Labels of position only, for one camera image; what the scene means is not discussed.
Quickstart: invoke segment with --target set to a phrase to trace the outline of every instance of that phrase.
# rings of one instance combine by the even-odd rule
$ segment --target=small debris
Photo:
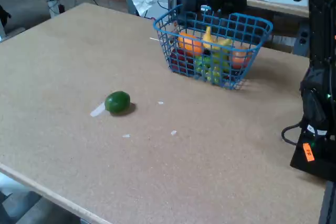
[[[90,113],[93,118],[100,115],[105,110],[105,102],[102,102],[95,110]]]

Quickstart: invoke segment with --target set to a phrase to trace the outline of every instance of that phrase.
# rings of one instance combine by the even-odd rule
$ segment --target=banana
[[[232,40],[231,39],[220,39],[218,41],[214,41],[212,36],[211,36],[211,26],[207,26],[206,30],[205,30],[205,34],[203,35],[203,40],[207,43],[203,43],[203,47],[206,49],[212,49],[212,50],[220,50],[220,47],[217,46],[212,46],[209,45],[208,43],[213,43],[213,44],[218,44],[222,47],[227,47],[229,45],[232,44]]]
[[[208,43],[213,43],[213,44],[216,43],[211,37],[211,26],[206,27],[205,34],[203,35],[203,40]],[[203,43],[203,47],[207,49],[211,49],[211,45],[209,45],[208,43]],[[220,48],[212,46],[212,49],[219,50]]]

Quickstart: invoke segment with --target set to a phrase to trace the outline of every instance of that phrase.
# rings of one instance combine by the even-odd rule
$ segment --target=orange label
[[[303,144],[303,149],[304,149],[304,152],[306,154],[307,161],[308,162],[314,161],[315,158],[314,158],[313,152],[311,151],[310,145],[308,143],[304,143]]]

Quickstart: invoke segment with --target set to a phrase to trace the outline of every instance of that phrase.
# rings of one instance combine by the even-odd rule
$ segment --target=blue wire basket
[[[173,72],[229,89],[241,84],[273,29],[262,18],[239,13],[219,18],[206,6],[199,13],[182,12],[182,5],[153,26]]]

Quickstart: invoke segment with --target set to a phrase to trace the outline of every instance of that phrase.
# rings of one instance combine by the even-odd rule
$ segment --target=tabletop
[[[295,15],[303,18],[309,17],[308,6],[281,4],[268,2],[263,0],[247,0],[247,4],[252,7],[258,7],[261,9],[271,10],[273,12],[279,12],[284,14]]]
[[[1,43],[0,171],[92,223],[317,223],[324,182],[280,137],[308,59],[261,48],[230,91],[171,73],[150,37],[83,4]],[[91,117],[117,90],[136,110]]]

